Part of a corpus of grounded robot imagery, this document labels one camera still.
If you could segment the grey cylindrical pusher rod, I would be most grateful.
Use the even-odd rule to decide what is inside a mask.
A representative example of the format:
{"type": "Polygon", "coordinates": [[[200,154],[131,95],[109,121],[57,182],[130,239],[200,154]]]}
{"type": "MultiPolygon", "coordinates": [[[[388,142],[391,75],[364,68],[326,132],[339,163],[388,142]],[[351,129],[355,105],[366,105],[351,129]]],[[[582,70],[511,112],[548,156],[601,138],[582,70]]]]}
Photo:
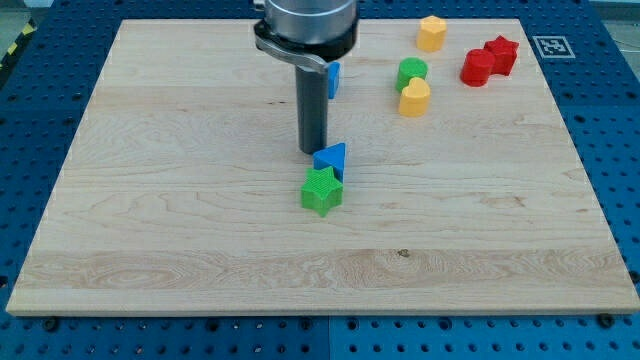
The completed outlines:
{"type": "Polygon", "coordinates": [[[298,143],[305,154],[326,147],[328,118],[328,74],[296,67],[298,143]]]}

